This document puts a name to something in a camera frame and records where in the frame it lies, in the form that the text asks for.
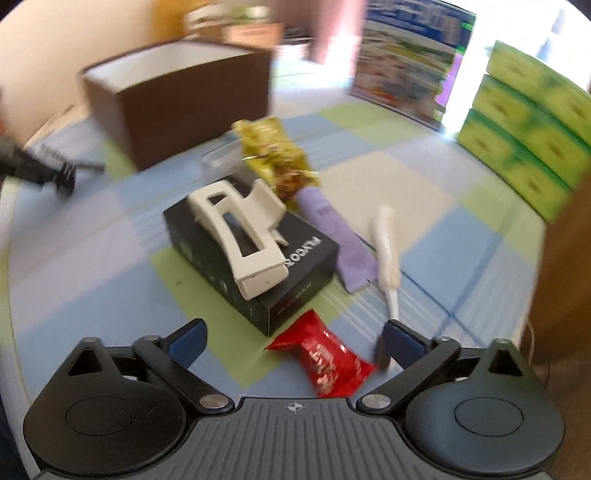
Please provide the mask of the red snack packet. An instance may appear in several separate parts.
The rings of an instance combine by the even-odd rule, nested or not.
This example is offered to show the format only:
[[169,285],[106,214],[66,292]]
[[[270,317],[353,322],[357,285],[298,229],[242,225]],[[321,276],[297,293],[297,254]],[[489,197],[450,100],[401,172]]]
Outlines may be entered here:
[[277,335],[266,350],[294,354],[320,398],[350,397],[377,370],[342,343],[312,309]]

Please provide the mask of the white handled brush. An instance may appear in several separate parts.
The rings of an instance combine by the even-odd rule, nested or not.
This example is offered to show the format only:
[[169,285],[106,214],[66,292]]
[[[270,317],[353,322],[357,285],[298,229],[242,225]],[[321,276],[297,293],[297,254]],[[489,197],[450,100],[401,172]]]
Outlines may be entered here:
[[385,295],[390,318],[399,320],[398,291],[402,282],[402,271],[395,220],[394,209],[388,205],[381,205],[373,224],[373,235],[378,259],[378,285]]

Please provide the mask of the black shaver product box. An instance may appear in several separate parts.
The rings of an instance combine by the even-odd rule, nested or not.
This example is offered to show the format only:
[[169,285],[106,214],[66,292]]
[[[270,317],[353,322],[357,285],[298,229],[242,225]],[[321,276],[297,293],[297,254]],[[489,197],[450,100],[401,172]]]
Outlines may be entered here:
[[264,336],[332,281],[339,246],[262,179],[228,176],[163,213],[176,251]]

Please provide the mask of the white hair claw clip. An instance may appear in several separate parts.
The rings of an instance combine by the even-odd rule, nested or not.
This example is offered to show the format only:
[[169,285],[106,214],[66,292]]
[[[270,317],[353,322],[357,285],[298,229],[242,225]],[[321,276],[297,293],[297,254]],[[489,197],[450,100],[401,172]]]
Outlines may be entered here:
[[287,207],[262,179],[249,195],[228,180],[193,191],[187,203],[195,222],[215,240],[231,269],[242,297],[251,300],[287,279],[287,245],[277,227]]

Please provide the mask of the yellow snack packet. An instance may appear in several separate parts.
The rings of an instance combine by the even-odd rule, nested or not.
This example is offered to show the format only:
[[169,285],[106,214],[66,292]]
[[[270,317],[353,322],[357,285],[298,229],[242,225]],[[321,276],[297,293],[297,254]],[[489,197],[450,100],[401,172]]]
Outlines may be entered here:
[[308,164],[307,153],[287,136],[280,119],[238,120],[232,132],[242,143],[242,161],[288,209],[297,210],[298,191],[320,186],[320,174]]

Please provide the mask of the purple cream tube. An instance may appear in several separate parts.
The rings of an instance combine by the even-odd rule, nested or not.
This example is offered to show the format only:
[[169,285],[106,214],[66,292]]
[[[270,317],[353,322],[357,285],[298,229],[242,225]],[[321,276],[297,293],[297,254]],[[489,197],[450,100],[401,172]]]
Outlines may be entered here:
[[301,216],[339,245],[337,273],[346,291],[360,291],[378,278],[377,259],[320,188],[304,187],[294,200]]

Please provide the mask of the brown cardboard storage box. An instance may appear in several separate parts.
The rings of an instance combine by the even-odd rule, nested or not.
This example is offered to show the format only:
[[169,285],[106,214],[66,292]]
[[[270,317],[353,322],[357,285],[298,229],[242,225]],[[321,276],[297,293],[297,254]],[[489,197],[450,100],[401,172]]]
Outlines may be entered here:
[[86,67],[80,80],[98,125],[138,170],[270,112],[273,52],[177,40]]

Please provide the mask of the clear plastic packet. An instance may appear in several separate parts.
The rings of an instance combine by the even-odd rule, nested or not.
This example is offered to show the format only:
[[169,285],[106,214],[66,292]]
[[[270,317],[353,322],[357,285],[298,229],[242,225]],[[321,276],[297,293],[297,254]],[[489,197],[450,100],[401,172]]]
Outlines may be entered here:
[[204,181],[212,183],[246,168],[243,160],[242,141],[229,141],[205,153],[201,160],[204,167]]

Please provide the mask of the green tissue pack stack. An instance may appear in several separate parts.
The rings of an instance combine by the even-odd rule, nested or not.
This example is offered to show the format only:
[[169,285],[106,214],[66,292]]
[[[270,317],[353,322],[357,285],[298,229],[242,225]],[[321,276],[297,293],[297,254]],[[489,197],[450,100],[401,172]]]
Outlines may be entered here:
[[498,41],[457,141],[551,223],[590,170],[590,94]]

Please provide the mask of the brown cardboard carton background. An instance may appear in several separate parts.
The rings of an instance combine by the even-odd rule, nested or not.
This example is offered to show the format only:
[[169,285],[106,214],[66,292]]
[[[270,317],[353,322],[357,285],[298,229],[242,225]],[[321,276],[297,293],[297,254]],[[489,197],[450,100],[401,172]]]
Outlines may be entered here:
[[183,16],[187,39],[273,49],[283,40],[283,24],[273,22],[270,7],[212,3]]

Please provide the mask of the blue milk carton box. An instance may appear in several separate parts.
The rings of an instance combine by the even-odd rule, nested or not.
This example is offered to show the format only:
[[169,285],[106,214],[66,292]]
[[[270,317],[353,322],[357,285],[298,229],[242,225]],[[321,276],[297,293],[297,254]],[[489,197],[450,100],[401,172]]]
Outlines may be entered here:
[[446,1],[370,1],[351,93],[439,130],[475,22]]

